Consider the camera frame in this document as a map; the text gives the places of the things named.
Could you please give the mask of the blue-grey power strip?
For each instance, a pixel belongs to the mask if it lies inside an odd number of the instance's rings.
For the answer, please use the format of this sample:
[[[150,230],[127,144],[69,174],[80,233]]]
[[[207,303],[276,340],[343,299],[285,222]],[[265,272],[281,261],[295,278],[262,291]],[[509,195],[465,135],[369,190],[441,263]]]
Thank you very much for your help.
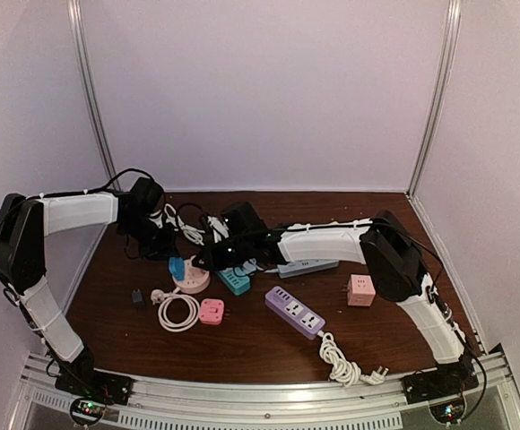
[[[318,271],[334,269],[339,265],[337,260],[302,260],[277,266],[281,279],[298,277]]]

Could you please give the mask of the blue plug adapter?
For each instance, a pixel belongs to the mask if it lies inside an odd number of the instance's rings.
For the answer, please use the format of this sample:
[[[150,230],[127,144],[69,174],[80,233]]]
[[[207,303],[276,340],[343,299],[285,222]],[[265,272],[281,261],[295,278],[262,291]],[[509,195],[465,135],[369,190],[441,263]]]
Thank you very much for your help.
[[[176,281],[185,279],[185,261],[181,257],[169,258],[169,273]]]

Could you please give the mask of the small dark plug charger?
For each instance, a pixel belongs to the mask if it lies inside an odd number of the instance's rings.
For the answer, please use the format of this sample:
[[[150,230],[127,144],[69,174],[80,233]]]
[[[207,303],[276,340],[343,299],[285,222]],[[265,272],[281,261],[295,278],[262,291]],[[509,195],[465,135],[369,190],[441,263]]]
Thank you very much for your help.
[[[143,293],[140,289],[134,290],[131,294],[132,303],[135,309],[143,309],[145,308],[145,301],[143,298]]]

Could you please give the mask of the purple power strip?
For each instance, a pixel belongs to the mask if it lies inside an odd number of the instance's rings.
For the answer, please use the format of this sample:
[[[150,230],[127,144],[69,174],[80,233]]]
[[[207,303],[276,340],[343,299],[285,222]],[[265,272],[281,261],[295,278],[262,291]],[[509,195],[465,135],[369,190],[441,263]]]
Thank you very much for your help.
[[[324,333],[325,319],[285,289],[273,287],[264,295],[264,303],[307,339]]]

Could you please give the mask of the pink square plug adapter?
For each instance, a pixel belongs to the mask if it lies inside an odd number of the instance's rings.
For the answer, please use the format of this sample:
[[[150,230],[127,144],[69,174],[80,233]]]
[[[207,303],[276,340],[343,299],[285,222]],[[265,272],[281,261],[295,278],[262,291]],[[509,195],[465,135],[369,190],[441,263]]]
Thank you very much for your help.
[[[198,321],[205,325],[220,325],[230,315],[225,303],[219,298],[206,298],[200,304]]]

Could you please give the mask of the pink cube socket adapter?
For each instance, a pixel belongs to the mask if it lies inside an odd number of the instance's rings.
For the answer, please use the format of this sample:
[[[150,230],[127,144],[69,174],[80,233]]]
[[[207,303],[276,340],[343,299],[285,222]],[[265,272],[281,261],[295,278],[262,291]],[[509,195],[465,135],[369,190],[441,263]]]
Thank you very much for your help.
[[[376,297],[376,290],[369,275],[352,274],[345,286],[346,303],[351,307],[370,307]]]

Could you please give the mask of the teal power strip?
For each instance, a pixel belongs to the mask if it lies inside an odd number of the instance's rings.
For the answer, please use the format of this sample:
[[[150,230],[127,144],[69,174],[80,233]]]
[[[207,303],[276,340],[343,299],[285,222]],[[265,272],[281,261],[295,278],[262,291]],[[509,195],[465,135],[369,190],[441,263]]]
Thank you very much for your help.
[[[216,272],[222,283],[236,297],[240,297],[251,289],[250,276],[239,268],[228,268]]]

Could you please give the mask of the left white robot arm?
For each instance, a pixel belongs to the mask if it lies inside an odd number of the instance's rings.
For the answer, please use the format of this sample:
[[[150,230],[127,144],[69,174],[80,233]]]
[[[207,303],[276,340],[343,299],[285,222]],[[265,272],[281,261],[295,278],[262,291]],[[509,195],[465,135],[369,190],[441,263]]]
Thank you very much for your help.
[[[85,345],[66,320],[47,279],[45,239],[91,226],[117,225],[134,239],[139,256],[165,260],[175,256],[172,226],[152,217],[156,197],[115,191],[5,196],[0,208],[0,281],[18,301],[54,357],[67,364],[82,359]]]

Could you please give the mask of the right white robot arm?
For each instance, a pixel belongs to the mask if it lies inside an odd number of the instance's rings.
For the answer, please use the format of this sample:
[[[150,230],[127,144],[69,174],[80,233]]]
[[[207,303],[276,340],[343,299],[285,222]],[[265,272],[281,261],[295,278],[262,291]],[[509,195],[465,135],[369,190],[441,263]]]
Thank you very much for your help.
[[[444,366],[432,379],[438,394],[451,395],[466,382],[467,370],[460,362],[467,341],[438,295],[436,279],[423,258],[428,248],[411,237],[392,212],[380,211],[370,219],[274,228],[253,212],[230,213],[225,220],[228,236],[205,242],[194,258],[195,266],[221,271],[251,259],[269,265],[304,260],[363,264],[376,292],[407,313],[436,363]]]

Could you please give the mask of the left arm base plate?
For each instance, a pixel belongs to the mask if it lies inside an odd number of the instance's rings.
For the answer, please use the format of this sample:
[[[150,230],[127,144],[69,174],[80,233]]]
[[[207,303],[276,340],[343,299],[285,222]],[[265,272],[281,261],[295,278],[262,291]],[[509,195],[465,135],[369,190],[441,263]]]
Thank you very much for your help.
[[[74,366],[65,366],[56,378],[55,387],[60,391],[107,405],[126,406],[133,387],[133,379],[87,367],[80,370]]]

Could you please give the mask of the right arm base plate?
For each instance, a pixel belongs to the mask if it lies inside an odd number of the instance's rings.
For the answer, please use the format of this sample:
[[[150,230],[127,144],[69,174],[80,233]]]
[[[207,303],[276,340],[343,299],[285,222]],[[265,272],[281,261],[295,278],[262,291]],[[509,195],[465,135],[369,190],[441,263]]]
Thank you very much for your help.
[[[479,386],[471,364],[438,365],[433,370],[417,371],[402,379],[404,395],[409,404],[458,397],[464,390]]]

